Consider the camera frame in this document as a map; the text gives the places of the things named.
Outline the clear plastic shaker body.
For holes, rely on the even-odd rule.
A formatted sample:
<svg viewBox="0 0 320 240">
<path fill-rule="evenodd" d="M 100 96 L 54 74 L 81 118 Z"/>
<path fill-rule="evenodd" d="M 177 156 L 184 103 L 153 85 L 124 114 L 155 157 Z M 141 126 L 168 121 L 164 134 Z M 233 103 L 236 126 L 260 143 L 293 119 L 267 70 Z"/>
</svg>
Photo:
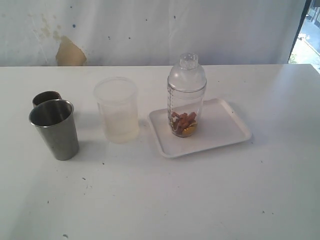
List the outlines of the clear plastic shaker body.
<svg viewBox="0 0 320 240">
<path fill-rule="evenodd" d="M 184 91 L 168 85 L 167 90 L 167 118 L 171 132 L 177 137 L 190 137 L 197 130 L 206 88 Z"/>
</svg>

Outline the gold coin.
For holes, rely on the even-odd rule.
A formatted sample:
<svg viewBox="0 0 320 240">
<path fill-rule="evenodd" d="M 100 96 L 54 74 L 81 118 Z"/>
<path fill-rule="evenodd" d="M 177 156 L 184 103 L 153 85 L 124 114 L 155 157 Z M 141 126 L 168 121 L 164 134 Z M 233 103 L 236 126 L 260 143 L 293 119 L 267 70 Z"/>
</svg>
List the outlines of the gold coin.
<svg viewBox="0 0 320 240">
<path fill-rule="evenodd" d="M 183 137 L 189 137 L 191 136 L 197 129 L 197 122 L 193 122 L 192 124 L 190 124 L 189 126 L 187 126 L 182 132 L 181 135 Z"/>
</svg>

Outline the clear plastic shaker lid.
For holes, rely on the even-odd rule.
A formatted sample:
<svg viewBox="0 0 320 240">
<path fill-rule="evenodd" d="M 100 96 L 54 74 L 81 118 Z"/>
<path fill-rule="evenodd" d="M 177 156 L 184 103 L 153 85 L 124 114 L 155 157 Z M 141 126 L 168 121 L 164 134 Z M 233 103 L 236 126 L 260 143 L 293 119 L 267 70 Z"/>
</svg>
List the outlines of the clear plastic shaker lid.
<svg viewBox="0 0 320 240">
<path fill-rule="evenodd" d="M 198 60 L 198 55 L 195 53 L 181 54 L 179 61 L 170 70 L 167 78 L 168 86 L 176 91 L 186 93 L 205 89 L 207 85 L 206 74 Z"/>
</svg>

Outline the stainless steel cup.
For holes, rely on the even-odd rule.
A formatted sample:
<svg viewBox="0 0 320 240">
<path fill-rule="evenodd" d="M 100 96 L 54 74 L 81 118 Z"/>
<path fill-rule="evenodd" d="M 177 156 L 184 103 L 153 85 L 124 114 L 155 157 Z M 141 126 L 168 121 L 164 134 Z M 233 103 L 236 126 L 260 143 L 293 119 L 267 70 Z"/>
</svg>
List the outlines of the stainless steel cup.
<svg viewBox="0 0 320 240">
<path fill-rule="evenodd" d="M 71 102 L 64 99 L 45 101 L 31 110 L 28 119 L 57 160 L 69 160 L 79 152 Z"/>
</svg>

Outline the brown wooden cup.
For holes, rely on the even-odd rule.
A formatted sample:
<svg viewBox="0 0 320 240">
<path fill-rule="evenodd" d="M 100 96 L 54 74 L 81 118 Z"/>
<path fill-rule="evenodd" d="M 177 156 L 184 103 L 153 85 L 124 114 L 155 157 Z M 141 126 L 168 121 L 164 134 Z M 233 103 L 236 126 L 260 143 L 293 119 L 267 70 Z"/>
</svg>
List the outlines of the brown wooden cup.
<svg viewBox="0 0 320 240">
<path fill-rule="evenodd" d="M 37 94 L 32 100 L 32 105 L 33 105 L 33 108 L 35 108 L 36 106 L 46 101 L 61 100 L 61 99 L 62 97 L 57 91 L 48 90 L 48 91 L 44 91 Z"/>
</svg>

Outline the translucent plastic deli container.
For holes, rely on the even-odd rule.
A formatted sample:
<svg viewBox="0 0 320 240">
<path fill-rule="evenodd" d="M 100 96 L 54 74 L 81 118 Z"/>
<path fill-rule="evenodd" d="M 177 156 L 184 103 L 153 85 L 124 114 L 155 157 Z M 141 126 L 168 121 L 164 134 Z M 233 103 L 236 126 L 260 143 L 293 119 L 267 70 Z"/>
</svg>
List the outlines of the translucent plastic deli container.
<svg viewBox="0 0 320 240">
<path fill-rule="evenodd" d="M 138 88 L 126 77 L 109 77 L 93 90 L 106 138 L 115 144 L 134 140 L 139 134 Z"/>
</svg>

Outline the white plastic tray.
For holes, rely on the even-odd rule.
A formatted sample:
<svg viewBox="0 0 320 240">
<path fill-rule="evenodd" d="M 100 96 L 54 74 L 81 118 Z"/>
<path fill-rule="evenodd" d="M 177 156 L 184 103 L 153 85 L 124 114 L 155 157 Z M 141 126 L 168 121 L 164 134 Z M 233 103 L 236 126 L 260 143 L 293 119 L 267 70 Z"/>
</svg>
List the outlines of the white plastic tray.
<svg viewBox="0 0 320 240">
<path fill-rule="evenodd" d="M 150 112 L 148 122 L 160 154 L 171 159 L 242 143 L 252 137 L 248 126 L 221 98 L 203 102 L 198 127 L 189 137 L 178 137 L 171 132 L 166 109 Z"/>
</svg>

